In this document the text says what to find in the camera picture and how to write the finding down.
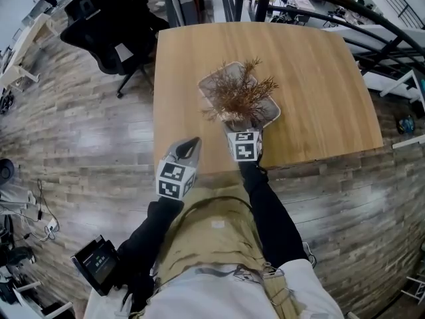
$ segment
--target black metal railing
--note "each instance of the black metal railing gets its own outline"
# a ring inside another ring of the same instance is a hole
[[[397,12],[398,18],[407,26],[415,29],[423,29],[424,23],[415,13],[406,0],[387,0],[391,7]]]
[[[423,49],[417,42],[409,37],[403,30],[393,25],[384,17],[378,15],[372,10],[366,8],[355,2],[354,0],[322,0],[332,3],[335,6],[343,7],[344,9],[356,13],[362,17],[367,18],[374,24],[380,25],[388,32],[393,34],[393,40],[387,40],[373,33],[373,30],[368,30],[366,27],[353,25],[341,19],[334,19],[331,15],[324,15],[309,11],[296,9],[297,15],[303,15],[310,19],[319,19],[325,22],[330,22],[336,25],[347,27],[356,33],[361,33],[366,38],[374,39],[382,43],[381,47],[372,47],[371,45],[360,43],[354,39],[345,38],[348,45],[357,48],[356,53],[353,54],[356,60],[359,61],[362,74],[367,72],[380,72],[383,76],[391,76],[393,78],[400,78],[404,73],[408,72],[412,67],[418,69],[425,74],[425,49]],[[227,21],[240,21],[242,15],[242,7],[244,0],[223,0],[224,9],[226,11]],[[258,0],[255,12],[255,21],[265,21],[266,15],[272,12],[294,13],[293,8],[270,5],[270,0]]]

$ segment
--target screen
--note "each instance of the screen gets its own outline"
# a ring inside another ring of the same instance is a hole
[[[102,284],[117,264],[112,252],[105,244],[96,248],[83,262],[94,279]]]

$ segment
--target gray wood plank floor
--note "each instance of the gray wood plank floor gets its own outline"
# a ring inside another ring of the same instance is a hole
[[[54,18],[65,23],[62,12]],[[11,187],[23,185],[38,195],[41,179],[60,221],[55,241],[18,242],[37,255],[37,263],[21,271],[43,282],[39,298],[48,305],[53,299],[87,299],[90,287],[70,256],[99,234],[120,244],[156,199],[153,97],[137,74],[118,100],[122,77],[103,74],[87,52],[59,39],[48,36],[39,43],[41,51],[34,46],[24,65],[41,73],[40,82],[25,82],[25,91],[15,93],[14,106],[0,116],[0,140],[2,157],[17,168]],[[153,76],[154,66],[148,73]],[[424,148],[390,146],[402,139],[394,115],[409,113],[408,103],[371,96],[383,148],[269,172],[271,186],[319,261],[315,271],[324,287],[344,312],[360,318],[370,318],[398,294],[425,238]],[[421,123],[418,133],[424,132]],[[41,223],[31,223],[40,236],[51,218],[43,211]],[[14,218],[19,238],[29,229]]]

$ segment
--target beige apron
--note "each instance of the beige apron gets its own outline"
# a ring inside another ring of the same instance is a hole
[[[226,197],[237,197],[246,204]],[[185,206],[170,226],[157,259],[158,290],[195,265],[240,264],[263,274],[264,290],[279,318],[298,318],[303,305],[291,296],[283,274],[264,274],[268,264],[243,186],[194,188],[184,201]]]

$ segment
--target black sleeve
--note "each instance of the black sleeve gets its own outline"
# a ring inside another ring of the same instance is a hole
[[[264,258],[275,268],[292,260],[308,260],[294,222],[268,185],[266,170],[254,163],[244,163],[240,164],[240,171],[250,197]]]
[[[146,220],[118,248],[120,265],[116,285],[128,285],[133,293],[132,311],[140,311],[153,292],[150,270],[170,225],[183,209],[183,202],[161,197],[151,202]]]

